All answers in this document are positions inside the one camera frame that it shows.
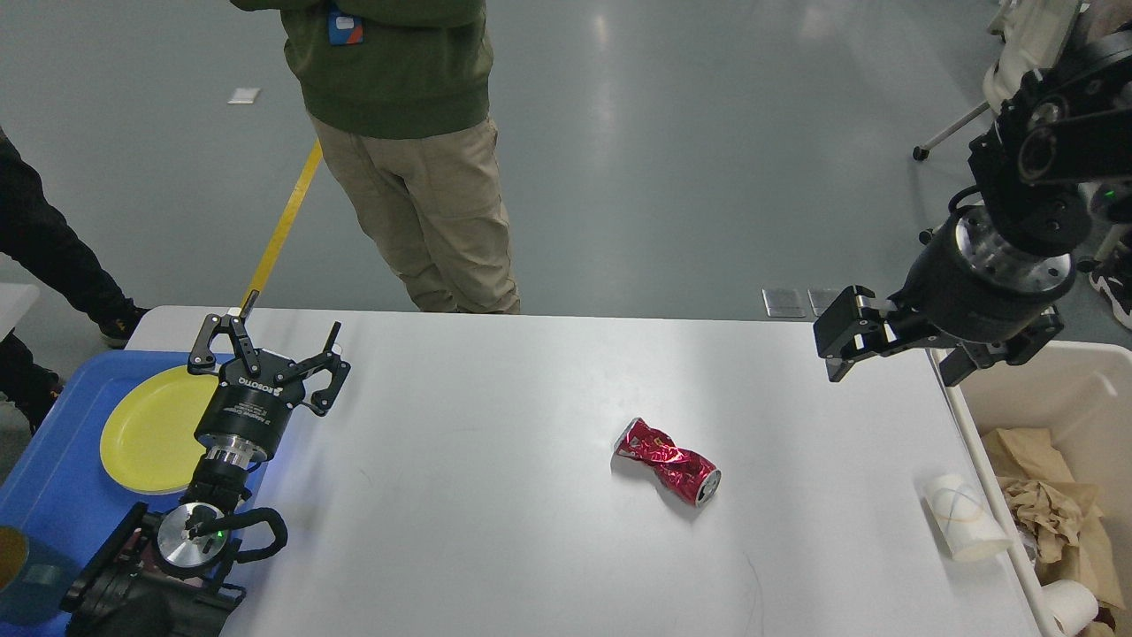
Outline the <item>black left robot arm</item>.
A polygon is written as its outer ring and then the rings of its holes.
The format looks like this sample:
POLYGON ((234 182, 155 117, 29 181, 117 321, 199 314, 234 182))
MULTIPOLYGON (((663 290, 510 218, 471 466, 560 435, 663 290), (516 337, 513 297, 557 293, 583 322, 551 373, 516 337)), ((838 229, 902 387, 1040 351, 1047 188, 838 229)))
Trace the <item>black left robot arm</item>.
POLYGON ((174 508, 135 503, 82 568, 59 604, 68 636, 218 636, 247 595, 228 583, 234 566, 288 545, 286 520, 251 507, 249 476, 278 455, 295 407, 331 411, 351 365, 340 322, 303 360, 255 346, 246 325, 258 295, 203 320, 186 365, 218 380, 195 427, 201 459, 174 508))

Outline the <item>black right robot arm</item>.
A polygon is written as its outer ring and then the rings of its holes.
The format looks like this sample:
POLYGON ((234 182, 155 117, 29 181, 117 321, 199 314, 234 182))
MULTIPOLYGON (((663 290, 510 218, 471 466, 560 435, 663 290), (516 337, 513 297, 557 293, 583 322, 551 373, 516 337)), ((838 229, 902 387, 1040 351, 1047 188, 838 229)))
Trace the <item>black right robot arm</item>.
POLYGON ((880 301, 841 291, 814 322, 829 380, 910 348, 946 348, 947 387, 997 363, 1023 365, 1063 330, 1055 303, 1075 282, 1090 234, 1079 186, 1129 183, 1129 28, 1026 74, 987 134, 969 145, 974 186, 921 233, 903 287, 880 301))

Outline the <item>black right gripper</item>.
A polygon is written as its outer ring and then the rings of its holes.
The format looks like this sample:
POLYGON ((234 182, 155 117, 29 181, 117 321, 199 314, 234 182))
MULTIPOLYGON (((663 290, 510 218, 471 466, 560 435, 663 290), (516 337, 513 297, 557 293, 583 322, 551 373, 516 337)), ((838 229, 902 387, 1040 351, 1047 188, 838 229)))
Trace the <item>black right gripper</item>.
POLYGON ((1017 249, 986 207, 964 206, 931 236, 893 301, 854 285, 826 305, 813 324, 817 356, 837 384, 861 360, 951 347, 937 370, 953 388, 998 363, 1029 363, 1064 329, 1054 304, 1073 279, 1071 255, 1017 249))

